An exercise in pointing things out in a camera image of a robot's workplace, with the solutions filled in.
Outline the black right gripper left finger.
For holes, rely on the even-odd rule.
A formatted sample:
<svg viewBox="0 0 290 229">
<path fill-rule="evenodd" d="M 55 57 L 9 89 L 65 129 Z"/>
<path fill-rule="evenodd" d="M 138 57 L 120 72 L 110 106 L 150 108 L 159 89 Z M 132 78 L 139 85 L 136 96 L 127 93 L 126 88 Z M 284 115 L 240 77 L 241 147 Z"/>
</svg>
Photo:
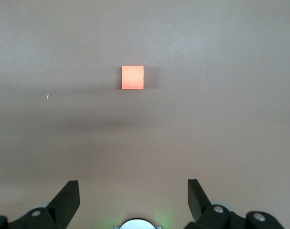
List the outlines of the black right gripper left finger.
<svg viewBox="0 0 290 229">
<path fill-rule="evenodd" d="M 34 208 L 8 222 L 0 215 L 0 229 L 65 229 L 79 208 L 79 183 L 68 181 L 46 207 Z"/>
</svg>

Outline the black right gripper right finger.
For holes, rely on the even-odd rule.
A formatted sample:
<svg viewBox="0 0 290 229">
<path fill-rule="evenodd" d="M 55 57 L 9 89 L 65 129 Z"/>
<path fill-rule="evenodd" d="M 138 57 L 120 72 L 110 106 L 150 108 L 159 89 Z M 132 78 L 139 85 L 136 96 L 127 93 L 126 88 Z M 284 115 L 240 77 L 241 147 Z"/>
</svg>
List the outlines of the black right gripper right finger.
<svg viewBox="0 0 290 229">
<path fill-rule="evenodd" d="M 197 179 L 188 180 L 188 206 L 193 221 L 188 229 L 282 229 L 271 214 L 250 211 L 243 218 L 227 207 L 212 204 Z"/>
</svg>

